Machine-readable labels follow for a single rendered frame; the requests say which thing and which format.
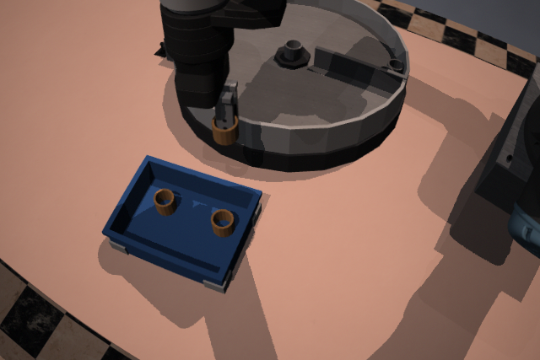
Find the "blue plastic crate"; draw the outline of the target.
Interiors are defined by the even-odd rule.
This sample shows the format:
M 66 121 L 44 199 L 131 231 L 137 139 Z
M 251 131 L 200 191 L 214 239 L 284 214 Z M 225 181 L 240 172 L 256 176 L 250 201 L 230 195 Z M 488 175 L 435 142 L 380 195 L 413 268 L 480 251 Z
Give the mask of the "blue plastic crate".
M 177 205 L 169 216 L 154 205 L 163 188 Z M 257 189 L 146 155 L 101 233 L 115 250 L 225 294 L 262 211 L 261 197 Z M 213 232 L 211 216 L 219 209 L 234 216 L 229 237 Z

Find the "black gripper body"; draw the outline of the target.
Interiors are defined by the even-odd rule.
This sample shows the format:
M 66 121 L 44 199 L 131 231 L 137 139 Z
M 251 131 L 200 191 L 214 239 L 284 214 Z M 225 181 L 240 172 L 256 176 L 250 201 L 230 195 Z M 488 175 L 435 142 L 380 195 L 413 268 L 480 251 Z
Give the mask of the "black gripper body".
M 159 1 L 166 50 L 176 68 L 178 102 L 200 109 L 218 103 L 230 72 L 234 28 L 280 27 L 287 6 L 287 0 Z

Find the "bronze bushing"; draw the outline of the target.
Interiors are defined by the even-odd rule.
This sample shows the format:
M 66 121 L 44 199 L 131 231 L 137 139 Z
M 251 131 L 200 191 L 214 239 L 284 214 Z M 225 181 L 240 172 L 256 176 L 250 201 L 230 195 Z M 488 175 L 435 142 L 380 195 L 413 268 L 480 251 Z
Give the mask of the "bronze bushing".
M 212 119 L 213 139 L 220 145 L 231 145 L 239 138 L 239 123 L 237 116 L 235 116 L 235 124 L 226 130 L 218 129 L 216 124 L 216 116 Z
M 166 205 L 160 205 L 160 203 L 165 200 L 170 200 L 170 203 Z M 169 216 L 173 214 L 177 208 L 174 194 L 168 189 L 161 189 L 159 191 L 156 191 L 156 193 L 154 194 L 154 204 L 159 214 L 163 216 Z
M 224 227 L 217 226 L 216 223 L 222 220 L 229 221 L 229 224 Z M 219 237 L 229 237 L 235 231 L 235 221 L 233 214 L 226 209 L 219 209 L 211 216 L 211 224 L 213 232 Z

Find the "grey round turntable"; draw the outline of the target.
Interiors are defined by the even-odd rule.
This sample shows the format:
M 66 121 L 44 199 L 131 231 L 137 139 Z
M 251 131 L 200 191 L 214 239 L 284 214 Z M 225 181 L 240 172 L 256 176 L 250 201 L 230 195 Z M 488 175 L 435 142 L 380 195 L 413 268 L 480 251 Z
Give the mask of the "grey round turntable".
M 234 36 L 227 79 L 238 80 L 237 141 L 214 141 L 214 107 L 179 104 L 196 136 L 218 153 L 261 169 L 326 170 L 360 159 L 395 129 L 410 72 L 408 48 L 369 5 L 287 0 L 280 27 L 235 28 Z M 290 39 L 303 44 L 299 60 L 284 56 Z M 378 67 L 389 59 L 402 61 L 405 75 Z

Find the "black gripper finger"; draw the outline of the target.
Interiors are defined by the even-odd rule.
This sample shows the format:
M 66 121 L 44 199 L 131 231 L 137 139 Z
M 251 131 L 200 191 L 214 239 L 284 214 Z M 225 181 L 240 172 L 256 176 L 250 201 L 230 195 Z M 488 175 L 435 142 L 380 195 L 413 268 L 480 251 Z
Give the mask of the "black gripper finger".
M 238 81 L 237 80 L 226 79 L 222 91 L 223 92 L 234 93 L 235 116 L 237 116 L 237 119 L 238 119 L 238 122 L 239 122 L 237 86 L 238 86 Z
M 218 103 L 214 106 L 217 128 L 229 129 L 235 124 L 234 95 L 221 92 Z

